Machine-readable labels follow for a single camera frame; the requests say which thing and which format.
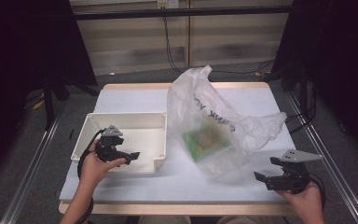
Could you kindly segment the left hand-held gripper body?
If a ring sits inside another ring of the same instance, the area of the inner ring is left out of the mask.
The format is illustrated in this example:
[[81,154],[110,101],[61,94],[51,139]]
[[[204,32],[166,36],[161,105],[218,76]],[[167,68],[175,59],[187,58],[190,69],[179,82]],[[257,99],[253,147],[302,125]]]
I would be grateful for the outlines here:
[[103,131],[95,147],[95,153],[101,161],[124,158],[124,154],[117,150],[117,145],[121,145],[124,141],[122,135],[123,133],[114,125],[110,125]]

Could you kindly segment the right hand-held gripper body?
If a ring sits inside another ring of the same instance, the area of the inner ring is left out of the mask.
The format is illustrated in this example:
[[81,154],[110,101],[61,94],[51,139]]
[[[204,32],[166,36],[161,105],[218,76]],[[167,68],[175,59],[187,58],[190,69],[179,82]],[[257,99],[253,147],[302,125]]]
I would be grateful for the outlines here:
[[292,193],[300,193],[310,182],[310,173],[305,163],[318,161],[322,158],[322,155],[296,149],[287,150],[280,158],[271,157],[270,162],[281,166],[283,170],[283,180],[272,182],[281,182],[286,185],[286,190],[290,190]]

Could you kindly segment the green snack packet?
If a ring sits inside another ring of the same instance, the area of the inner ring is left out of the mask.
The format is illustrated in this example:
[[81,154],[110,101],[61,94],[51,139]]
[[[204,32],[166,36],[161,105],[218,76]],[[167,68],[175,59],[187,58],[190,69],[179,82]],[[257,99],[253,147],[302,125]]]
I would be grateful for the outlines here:
[[184,132],[182,139],[193,161],[231,145],[226,130],[211,120],[205,120],[196,128]]

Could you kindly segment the translucent white plastic bag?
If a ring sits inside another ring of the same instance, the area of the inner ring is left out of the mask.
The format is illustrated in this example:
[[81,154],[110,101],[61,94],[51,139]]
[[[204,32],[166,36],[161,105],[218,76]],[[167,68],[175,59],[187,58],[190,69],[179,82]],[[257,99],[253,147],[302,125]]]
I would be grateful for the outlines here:
[[203,172],[219,176],[241,168],[253,152],[275,140],[282,131],[286,114],[254,117],[238,113],[208,80],[211,72],[212,68],[205,66],[188,69],[180,75],[168,89],[167,113],[169,127],[184,148],[182,134],[205,120],[226,130],[231,141],[229,147],[194,161]]

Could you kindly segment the person's left hand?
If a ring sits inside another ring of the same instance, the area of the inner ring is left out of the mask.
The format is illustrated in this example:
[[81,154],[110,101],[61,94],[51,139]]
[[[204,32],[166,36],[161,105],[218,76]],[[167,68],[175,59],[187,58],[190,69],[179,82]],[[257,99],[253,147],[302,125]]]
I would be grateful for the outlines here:
[[89,148],[89,154],[83,161],[80,176],[80,186],[96,188],[111,169],[118,167],[126,162],[126,160],[123,158],[113,161],[101,161],[95,153],[95,147],[98,142],[99,140],[95,140],[91,144]]

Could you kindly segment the person's right hand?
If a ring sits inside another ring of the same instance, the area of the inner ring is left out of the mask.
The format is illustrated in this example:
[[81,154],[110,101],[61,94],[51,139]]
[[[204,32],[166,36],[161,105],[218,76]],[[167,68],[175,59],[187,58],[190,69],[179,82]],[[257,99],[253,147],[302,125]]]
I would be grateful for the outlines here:
[[304,224],[324,224],[321,192],[313,182],[298,194],[284,190],[277,190],[277,193],[294,207]]

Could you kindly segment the white plastic tray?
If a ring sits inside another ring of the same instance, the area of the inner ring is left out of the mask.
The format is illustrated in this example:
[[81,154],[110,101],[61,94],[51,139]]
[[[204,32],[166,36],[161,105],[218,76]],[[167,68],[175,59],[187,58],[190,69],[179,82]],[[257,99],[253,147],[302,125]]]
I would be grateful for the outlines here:
[[78,136],[71,160],[78,163],[92,137],[100,130],[114,125],[124,139],[118,151],[139,152],[137,160],[112,169],[127,174],[153,174],[165,162],[167,115],[165,112],[89,113]]

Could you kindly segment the person's right leg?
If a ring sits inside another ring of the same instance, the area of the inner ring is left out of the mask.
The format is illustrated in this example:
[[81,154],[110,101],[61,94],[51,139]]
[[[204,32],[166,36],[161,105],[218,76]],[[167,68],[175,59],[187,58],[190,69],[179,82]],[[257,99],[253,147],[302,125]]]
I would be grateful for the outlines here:
[[283,224],[277,217],[221,217],[216,224]]

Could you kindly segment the wooden table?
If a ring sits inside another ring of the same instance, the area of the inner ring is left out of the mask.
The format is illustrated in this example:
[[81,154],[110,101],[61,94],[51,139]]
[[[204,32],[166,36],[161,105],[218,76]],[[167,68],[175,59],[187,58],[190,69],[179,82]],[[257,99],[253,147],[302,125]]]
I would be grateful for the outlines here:
[[[168,90],[166,83],[107,84],[103,90]],[[118,216],[291,216],[294,208],[282,198],[281,202],[234,203],[97,203],[94,213]]]

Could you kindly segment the black tripod stand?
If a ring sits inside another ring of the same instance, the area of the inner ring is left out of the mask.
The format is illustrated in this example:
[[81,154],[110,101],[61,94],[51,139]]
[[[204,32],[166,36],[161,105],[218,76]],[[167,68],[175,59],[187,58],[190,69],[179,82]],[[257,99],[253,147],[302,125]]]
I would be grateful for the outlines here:
[[55,94],[59,101],[66,101],[70,97],[69,91],[66,89],[67,85],[75,86],[77,89],[88,93],[91,96],[98,96],[99,92],[88,87],[86,84],[81,84],[79,81],[76,81],[73,78],[69,78],[66,76],[58,77],[58,76],[45,76],[44,77],[44,101],[45,101],[45,109],[46,109],[46,128],[47,131],[55,120],[55,112],[52,102],[52,94]]

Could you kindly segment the black metal stand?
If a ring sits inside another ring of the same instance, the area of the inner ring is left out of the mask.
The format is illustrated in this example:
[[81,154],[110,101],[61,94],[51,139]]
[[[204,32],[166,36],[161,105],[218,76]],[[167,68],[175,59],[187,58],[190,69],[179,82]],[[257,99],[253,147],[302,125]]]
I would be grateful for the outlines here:
[[310,123],[314,116],[314,106],[309,105],[307,69],[302,62],[278,63],[272,66],[271,75],[266,79],[279,79],[284,91],[299,87],[299,115]]

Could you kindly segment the black curtain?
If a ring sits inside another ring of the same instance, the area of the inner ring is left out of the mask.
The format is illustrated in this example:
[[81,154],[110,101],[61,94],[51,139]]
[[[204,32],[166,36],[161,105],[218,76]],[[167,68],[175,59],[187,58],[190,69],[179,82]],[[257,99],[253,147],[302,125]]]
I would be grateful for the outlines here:
[[0,0],[0,160],[22,119],[26,96],[96,78],[69,0]]
[[358,141],[358,0],[293,0],[272,75],[307,77]]

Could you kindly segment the black horizontal bar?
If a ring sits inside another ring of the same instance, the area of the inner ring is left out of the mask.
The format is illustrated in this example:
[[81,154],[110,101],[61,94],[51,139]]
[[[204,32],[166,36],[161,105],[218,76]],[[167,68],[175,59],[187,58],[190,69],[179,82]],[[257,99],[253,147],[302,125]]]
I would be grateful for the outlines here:
[[288,13],[290,6],[204,7],[75,13],[76,21]]

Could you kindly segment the metal floor rail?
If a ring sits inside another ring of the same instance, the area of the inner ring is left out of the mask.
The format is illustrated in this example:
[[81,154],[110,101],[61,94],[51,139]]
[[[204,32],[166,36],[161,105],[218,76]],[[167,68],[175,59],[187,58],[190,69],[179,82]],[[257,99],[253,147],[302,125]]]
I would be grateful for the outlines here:
[[349,212],[351,213],[351,216],[354,219],[354,223],[358,224],[358,197],[353,192],[347,180],[338,169],[335,161],[328,152],[328,148],[325,146],[322,138],[317,133],[312,123],[307,123],[306,120],[299,115],[299,101],[297,100],[296,96],[292,92],[288,92],[287,98],[291,107],[297,113],[297,119],[301,123],[302,129],[306,133],[313,148],[318,154],[323,156],[322,161],[324,169],[329,174],[330,179],[334,183],[335,189],[339,193],[341,201],[344,202]]
[[56,117],[53,119],[49,128],[44,131],[44,135],[38,145],[38,148],[35,151],[31,163],[28,166],[18,189],[12,197],[6,212],[1,218],[0,224],[16,224],[26,199],[28,198],[34,180],[41,167],[42,161],[46,156],[51,141],[59,126],[65,108],[66,103],[61,103],[58,105],[58,109],[56,110]]

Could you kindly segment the wall power outlet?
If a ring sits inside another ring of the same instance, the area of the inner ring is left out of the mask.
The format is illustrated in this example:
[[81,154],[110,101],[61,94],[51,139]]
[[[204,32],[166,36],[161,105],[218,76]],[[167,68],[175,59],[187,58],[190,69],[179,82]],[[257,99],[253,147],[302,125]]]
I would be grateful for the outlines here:
[[179,0],[157,0],[158,9],[177,9],[179,8]]

